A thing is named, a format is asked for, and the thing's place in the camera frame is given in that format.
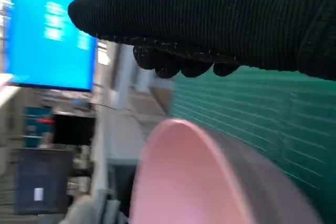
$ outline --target finger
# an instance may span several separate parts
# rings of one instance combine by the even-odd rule
[[[185,77],[196,78],[208,71],[213,62],[181,59],[181,73]]]
[[[215,75],[224,77],[233,73],[239,68],[239,65],[229,65],[223,63],[215,63],[213,67],[213,72]]]
[[[140,68],[151,70],[162,65],[164,53],[155,48],[134,47],[133,55]]]

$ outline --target white label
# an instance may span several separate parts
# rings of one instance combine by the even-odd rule
[[[43,200],[43,188],[35,188],[34,201],[42,201],[42,200]]]

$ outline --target gloved hand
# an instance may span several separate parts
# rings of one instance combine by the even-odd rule
[[[94,37],[134,45],[161,78],[245,65],[336,80],[336,0],[75,0],[68,14]]]

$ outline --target pink plastic container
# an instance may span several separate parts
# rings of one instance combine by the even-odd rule
[[[287,176],[254,149],[170,119],[144,148],[132,224],[322,223]]]

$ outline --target monitor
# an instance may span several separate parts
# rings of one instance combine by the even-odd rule
[[[92,89],[97,40],[79,31],[73,0],[10,0],[5,22],[5,72],[21,86]]]

